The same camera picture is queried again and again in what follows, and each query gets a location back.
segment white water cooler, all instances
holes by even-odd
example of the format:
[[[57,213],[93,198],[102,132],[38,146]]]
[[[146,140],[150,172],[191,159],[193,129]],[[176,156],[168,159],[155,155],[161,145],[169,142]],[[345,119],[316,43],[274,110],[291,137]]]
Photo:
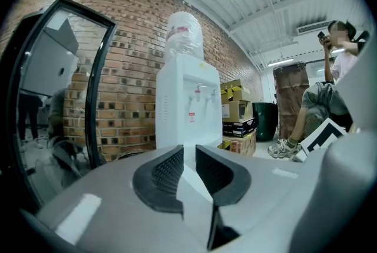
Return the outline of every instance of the white water cooler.
[[[157,148],[221,143],[221,97],[217,70],[187,54],[177,54],[157,74]]]
[[[203,61],[198,21],[178,12],[169,18],[166,64],[157,74],[157,148],[184,145],[187,159],[195,145],[222,141],[219,72]]]

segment black box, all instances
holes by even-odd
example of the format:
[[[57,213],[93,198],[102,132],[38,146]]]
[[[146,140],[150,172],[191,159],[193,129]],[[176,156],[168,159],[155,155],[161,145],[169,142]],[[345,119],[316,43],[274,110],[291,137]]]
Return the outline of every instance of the black box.
[[[229,137],[245,137],[257,127],[255,118],[242,122],[223,122],[223,135]]]

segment shoe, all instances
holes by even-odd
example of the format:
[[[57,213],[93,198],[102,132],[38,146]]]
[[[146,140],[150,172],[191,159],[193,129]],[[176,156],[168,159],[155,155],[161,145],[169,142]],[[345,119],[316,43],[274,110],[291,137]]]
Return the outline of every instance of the shoe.
[[[25,152],[26,151],[26,141],[25,140],[21,140],[21,145],[19,146],[19,151],[20,152]]]
[[[295,155],[299,151],[299,149],[298,145],[291,148],[287,145],[287,140],[280,139],[278,143],[271,145],[267,151],[269,155],[271,155],[271,157],[275,159],[282,159],[284,157],[291,157]]]
[[[34,139],[34,142],[37,144],[37,148],[39,149],[43,148],[43,145],[37,139]]]

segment grey pants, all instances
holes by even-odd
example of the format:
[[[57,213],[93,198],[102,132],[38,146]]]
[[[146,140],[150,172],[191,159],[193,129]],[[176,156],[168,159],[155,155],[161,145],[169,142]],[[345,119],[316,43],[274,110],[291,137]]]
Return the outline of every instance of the grey pants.
[[[305,137],[315,131],[329,116],[348,114],[347,107],[335,86],[320,82],[307,88],[302,96],[301,107],[308,108]]]

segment plastic cover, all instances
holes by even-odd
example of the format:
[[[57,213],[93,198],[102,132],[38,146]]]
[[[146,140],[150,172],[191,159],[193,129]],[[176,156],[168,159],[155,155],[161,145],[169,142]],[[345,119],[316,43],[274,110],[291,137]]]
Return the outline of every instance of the plastic cover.
[[[167,24],[164,61],[176,54],[189,54],[204,60],[203,35],[198,20],[187,12],[171,14]]]

